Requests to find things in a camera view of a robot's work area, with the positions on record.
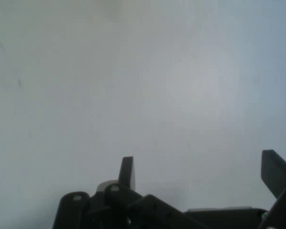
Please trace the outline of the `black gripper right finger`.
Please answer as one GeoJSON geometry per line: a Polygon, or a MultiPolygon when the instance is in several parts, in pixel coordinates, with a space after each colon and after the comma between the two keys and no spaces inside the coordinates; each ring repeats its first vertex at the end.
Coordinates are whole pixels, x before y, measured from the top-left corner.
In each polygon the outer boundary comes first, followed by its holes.
{"type": "Polygon", "coordinates": [[[286,161],[274,150],[263,150],[261,179],[276,198],[262,217],[260,229],[286,229],[286,161]]]}

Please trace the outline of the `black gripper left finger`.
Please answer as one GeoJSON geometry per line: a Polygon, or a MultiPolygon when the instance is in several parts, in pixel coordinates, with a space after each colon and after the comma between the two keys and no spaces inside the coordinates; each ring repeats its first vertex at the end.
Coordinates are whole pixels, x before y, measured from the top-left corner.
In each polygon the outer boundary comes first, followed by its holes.
{"type": "Polygon", "coordinates": [[[205,229],[206,226],[153,195],[135,190],[134,159],[122,159],[117,180],[101,183],[96,193],[64,195],[54,229],[205,229]]]}

